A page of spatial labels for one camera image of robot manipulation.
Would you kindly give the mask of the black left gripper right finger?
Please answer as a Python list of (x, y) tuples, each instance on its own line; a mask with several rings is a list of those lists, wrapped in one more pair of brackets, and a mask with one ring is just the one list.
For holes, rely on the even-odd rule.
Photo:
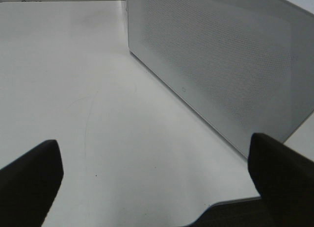
[(314, 163), (263, 133), (251, 137), (248, 171), (276, 226), (314, 225)]

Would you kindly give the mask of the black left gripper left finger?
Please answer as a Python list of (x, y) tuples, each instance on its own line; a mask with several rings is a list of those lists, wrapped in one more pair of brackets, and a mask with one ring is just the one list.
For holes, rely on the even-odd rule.
[(64, 176), (59, 145), (46, 140), (0, 170), (0, 225), (40, 227)]

